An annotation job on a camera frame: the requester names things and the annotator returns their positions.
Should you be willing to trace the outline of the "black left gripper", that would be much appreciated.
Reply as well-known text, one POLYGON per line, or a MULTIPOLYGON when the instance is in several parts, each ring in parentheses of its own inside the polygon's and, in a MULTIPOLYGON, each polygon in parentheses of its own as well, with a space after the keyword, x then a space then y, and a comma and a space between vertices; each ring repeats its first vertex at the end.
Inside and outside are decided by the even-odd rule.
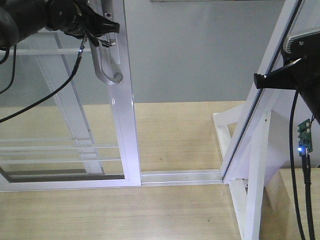
POLYGON ((66 35, 100 37, 119 33, 120 24, 96 13, 85 0, 49 0, 47 28, 60 30, 66 35))

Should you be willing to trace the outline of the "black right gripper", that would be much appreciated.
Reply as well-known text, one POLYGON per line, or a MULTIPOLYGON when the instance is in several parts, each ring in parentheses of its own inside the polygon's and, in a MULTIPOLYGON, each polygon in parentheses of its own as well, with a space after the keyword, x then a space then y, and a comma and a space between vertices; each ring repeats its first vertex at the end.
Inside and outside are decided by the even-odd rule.
POLYGON ((320 57, 303 56, 268 74, 253 75, 257 89, 302 90, 320 82, 320 57))

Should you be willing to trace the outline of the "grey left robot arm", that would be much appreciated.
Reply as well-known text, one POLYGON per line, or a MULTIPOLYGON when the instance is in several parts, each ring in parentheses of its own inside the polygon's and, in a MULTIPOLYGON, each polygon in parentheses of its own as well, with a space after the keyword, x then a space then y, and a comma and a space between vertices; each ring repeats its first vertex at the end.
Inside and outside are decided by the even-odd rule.
POLYGON ((110 47, 99 38, 119 33, 120 24, 96 13, 85 0, 2 0, 0 46, 10 48, 41 29, 62 31, 95 46, 110 47))

